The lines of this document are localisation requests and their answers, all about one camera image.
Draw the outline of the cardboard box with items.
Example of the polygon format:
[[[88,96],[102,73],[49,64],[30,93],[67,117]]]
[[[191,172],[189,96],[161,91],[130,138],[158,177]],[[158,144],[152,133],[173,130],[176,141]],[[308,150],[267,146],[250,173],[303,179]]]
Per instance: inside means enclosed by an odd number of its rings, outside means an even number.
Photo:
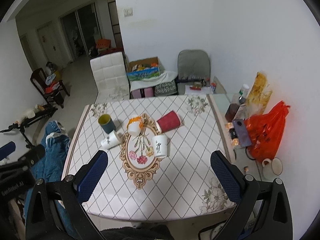
[[[158,57],[132,61],[128,64],[126,74],[129,81],[158,77],[161,74],[161,63]]]

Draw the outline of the orange and white cup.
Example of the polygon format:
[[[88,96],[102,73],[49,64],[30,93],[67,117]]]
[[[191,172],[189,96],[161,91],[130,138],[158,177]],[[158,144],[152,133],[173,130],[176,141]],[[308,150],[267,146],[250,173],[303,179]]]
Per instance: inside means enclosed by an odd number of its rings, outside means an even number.
[[[143,121],[141,116],[134,115],[129,119],[129,122],[127,124],[127,132],[129,133],[129,135],[133,137],[139,136],[142,128]]]

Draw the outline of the red plastic bag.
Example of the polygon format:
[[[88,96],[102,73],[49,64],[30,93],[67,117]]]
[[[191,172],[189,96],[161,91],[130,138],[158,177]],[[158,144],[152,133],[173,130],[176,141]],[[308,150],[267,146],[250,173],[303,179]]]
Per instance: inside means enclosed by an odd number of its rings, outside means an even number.
[[[244,121],[252,142],[249,153],[259,163],[276,156],[289,109],[289,105],[280,101],[267,114],[253,115]]]

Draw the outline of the white wall switch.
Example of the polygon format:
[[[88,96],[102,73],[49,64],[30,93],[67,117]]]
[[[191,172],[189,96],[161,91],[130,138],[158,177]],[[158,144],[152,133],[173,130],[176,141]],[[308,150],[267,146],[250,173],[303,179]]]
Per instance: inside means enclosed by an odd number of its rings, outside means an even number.
[[[124,17],[133,16],[133,9],[132,8],[125,8],[124,9]]]

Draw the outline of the black exercise bike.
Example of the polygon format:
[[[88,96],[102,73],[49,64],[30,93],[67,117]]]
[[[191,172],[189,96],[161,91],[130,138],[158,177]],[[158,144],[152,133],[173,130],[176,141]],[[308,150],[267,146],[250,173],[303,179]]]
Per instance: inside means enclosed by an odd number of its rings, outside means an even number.
[[[12,125],[8,126],[7,129],[1,130],[1,133],[9,133],[13,130],[19,130],[21,135],[24,137],[26,148],[34,148],[35,145],[28,139],[25,135],[25,129],[35,124],[36,122],[44,119],[50,118],[58,109],[50,104],[46,105],[36,105],[33,109],[28,110],[21,120],[15,121]]]

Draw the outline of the red paper cup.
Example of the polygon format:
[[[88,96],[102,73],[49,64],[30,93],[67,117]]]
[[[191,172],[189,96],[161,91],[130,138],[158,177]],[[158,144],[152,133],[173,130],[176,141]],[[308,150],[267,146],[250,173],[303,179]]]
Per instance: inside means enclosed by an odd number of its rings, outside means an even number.
[[[177,129],[181,126],[181,123],[181,119],[175,111],[170,111],[155,122],[160,133]]]

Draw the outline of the dark wooden chair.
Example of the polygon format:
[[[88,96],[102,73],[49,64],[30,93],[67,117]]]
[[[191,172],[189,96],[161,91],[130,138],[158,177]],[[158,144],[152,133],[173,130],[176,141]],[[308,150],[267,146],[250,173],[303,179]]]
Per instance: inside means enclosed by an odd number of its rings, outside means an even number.
[[[46,103],[49,105],[55,103],[64,108],[64,97],[61,92],[63,91],[67,96],[70,96],[70,93],[63,83],[61,73],[56,64],[47,61],[45,69],[37,68],[32,72],[30,81]]]

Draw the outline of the yellow snack bag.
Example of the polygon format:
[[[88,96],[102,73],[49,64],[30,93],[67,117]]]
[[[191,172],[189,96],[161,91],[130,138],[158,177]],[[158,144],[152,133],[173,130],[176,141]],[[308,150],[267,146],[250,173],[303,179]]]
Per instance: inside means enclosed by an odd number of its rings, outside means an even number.
[[[264,72],[257,72],[252,89],[246,101],[246,118],[262,115],[273,91]]]

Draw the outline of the grey cushioned chair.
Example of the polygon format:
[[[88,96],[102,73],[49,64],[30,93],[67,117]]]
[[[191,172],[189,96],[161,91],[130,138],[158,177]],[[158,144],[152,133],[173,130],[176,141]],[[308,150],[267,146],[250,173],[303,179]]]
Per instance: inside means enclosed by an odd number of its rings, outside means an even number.
[[[176,80],[178,94],[185,93],[185,85],[199,82],[206,87],[210,83],[210,59],[204,50],[187,49],[177,58],[178,77]]]

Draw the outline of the grey phone box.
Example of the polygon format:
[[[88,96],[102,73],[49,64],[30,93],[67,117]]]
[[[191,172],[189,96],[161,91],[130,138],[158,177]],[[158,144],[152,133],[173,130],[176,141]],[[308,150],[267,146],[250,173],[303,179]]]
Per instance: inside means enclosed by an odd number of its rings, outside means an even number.
[[[239,145],[241,148],[248,147],[252,145],[250,140],[246,125],[242,119],[234,119],[232,124],[235,129],[236,136],[239,141]]]

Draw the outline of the white cup black calligraphy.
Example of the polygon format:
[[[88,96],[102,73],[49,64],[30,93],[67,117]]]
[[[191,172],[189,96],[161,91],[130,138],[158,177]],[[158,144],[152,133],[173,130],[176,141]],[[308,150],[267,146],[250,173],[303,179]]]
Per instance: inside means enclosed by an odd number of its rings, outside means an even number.
[[[168,156],[167,137],[157,135],[152,138],[153,152],[156,158],[165,158]]]

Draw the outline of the floral diamond pattern tablecloth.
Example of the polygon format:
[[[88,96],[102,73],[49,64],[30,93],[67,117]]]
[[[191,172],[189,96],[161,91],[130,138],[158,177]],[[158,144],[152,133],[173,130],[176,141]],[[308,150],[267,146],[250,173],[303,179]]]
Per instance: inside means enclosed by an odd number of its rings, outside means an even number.
[[[210,166],[215,150],[226,152],[211,95],[176,95],[88,105],[80,118],[64,166],[75,174],[101,149],[107,134],[98,123],[109,114],[121,144],[107,150],[108,165],[84,203],[93,215],[130,221],[166,221],[207,215],[234,206]],[[160,133],[155,122],[175,111],[181,126]],[[140,135],[127,132],[139,115]],[[168,156],[156,158],[152,138],[167,137]]]

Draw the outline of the dark sauce bottle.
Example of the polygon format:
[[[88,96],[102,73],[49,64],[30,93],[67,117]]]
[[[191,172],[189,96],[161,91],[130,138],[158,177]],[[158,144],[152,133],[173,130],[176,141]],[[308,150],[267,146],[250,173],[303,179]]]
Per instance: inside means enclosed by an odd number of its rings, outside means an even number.
[[[234,94],[231,103],[225,113],[225,119],[228,122],[231,122],[234,119],[234,116],[236,115],[241,103],[240,103],[240,99],[241,99],[242,95],[240,93]]]

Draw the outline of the white capped bottle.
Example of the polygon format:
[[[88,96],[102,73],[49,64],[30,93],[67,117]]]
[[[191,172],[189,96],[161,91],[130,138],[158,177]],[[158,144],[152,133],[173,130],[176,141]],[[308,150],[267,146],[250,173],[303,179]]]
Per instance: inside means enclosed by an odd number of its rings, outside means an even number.
[[[249,86],[247,84],[243,84],[241,89],[239,90],[239,102],[243,104],[247,99],[247,94],[249,91]]]

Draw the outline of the dark teal cup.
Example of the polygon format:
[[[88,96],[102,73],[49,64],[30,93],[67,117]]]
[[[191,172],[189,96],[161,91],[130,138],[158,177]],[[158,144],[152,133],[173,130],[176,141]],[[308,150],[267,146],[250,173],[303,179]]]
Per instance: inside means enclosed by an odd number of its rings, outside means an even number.
[[[98,119],[98,123],[107,134],[110,134],[112,131],[116,131],[116,126],[109,114],[101,115]]]

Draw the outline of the white enamel mug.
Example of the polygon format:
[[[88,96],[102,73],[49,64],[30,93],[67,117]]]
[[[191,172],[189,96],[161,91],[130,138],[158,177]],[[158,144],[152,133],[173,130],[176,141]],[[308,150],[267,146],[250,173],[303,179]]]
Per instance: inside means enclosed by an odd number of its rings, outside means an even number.
[[[283,163],[279,158],[264,159],[262,161],[263,176],[267,180],[273,180],[283,172]]]

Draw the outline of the white cup bamboo print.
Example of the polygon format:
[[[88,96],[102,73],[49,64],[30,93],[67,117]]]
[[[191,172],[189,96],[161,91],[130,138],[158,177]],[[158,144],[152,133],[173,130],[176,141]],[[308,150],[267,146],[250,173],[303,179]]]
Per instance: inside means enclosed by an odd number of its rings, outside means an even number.
[[[121,144],[121,138],[116,131],[112,131],[100,143],[103,149],[109,150]]]

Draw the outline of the white padded chair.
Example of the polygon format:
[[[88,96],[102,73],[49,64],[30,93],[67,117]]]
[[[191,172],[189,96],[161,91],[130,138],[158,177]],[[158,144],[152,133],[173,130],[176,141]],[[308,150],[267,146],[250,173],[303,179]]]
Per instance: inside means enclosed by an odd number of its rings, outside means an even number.
[[[98,89],[95,103],[129,100],[129,80],[121,51],[93,58],[90,65]]]

